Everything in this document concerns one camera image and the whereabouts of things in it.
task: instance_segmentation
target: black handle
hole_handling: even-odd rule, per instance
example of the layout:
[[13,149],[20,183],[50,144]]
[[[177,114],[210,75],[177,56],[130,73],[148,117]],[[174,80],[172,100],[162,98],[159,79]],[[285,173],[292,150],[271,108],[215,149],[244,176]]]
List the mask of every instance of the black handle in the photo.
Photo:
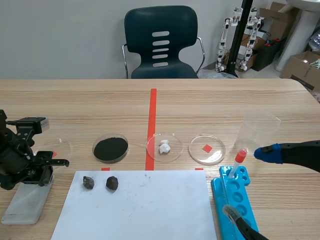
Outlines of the black handle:
[[245,240],[268,240],[265,236],[262,236],[260,233],[253,230],[242,217],[235,221],[235,225]]
[[320,173],[320,140],[282,143],[283,163],[300,165]]

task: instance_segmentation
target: blue dropper rack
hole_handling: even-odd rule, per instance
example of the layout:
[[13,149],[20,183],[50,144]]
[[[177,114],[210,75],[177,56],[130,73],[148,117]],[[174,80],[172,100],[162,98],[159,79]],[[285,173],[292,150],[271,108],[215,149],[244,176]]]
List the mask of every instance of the blue dropper rack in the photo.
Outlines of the blue dropper rack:
[[238,228],[226,217],[222,208],[226,204],[234,206],[246,223],[258,232],[246,186],[250,184],[249,174],[244,166],[239,166],[233,178],[228,178],[232,166],[221,166],[220,177],[211,181],[221,235],[223,240],[245,240]]

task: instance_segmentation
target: white cotton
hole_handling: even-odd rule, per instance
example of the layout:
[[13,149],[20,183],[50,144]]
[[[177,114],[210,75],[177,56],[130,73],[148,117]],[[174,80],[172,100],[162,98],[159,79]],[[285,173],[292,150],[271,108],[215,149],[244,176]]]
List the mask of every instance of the white cotton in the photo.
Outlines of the white cotton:
[[170,146],[167,143],[163,143],[160,147],[159,147],[159,152],[160,154],[167,154],[168,152],[170,152]]
[[160,141],[160,145],[162,145],[162,144],[169,144],[169,140],[162,140],[162,141]]

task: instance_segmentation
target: black soil in petri dish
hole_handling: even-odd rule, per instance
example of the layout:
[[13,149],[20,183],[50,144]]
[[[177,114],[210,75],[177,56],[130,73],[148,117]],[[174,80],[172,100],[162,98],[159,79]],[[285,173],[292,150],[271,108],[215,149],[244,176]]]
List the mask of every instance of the black soil in petri dish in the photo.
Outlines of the black soil in petri dish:
[[128,150],[128,143],[121,137],[111,137],[104,140],[101,140],[94,148],[94,156],[104,161],[105,163],[116,163],[121,159],[114,161],[120,158]]

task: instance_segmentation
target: white robot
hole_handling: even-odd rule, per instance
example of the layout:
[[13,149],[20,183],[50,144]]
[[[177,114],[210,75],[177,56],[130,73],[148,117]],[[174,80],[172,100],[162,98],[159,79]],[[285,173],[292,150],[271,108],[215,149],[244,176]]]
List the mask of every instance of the white robot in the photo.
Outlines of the white robot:
[[[224,20],[224,24],[222,27],[222,34],[221,34],[221,39],[220,42],[218,43],[218,53],[217,53],[217,58],[216,58],[216,64],[215,64],[215,69],[216,71],[223,72],[225,70],[225,66],[223,65],[223,60],[226,55],[227,49],[226,49],[226,40],[227,40],[227,34],[228,34],[228,29],[229,26],[237,26],[238,22],[241,19],[242,15],[242,8],[235,8],[233,10],[233,16],[228,17]],[[257,31],[259,30],[261,26],[261,18],[257,16],[257,9],[255,7],[251,8],[249,17],[246,23],[247,27],[252,27],[252,31],[250,34],[250,38],[248,43],[246,44],[246,51],[244,58],[241,60],[239,67],[243,70],[247,70],[247,63],[252,55],[253,52],[253,47],[256,44],[256,39],[257,39]]]

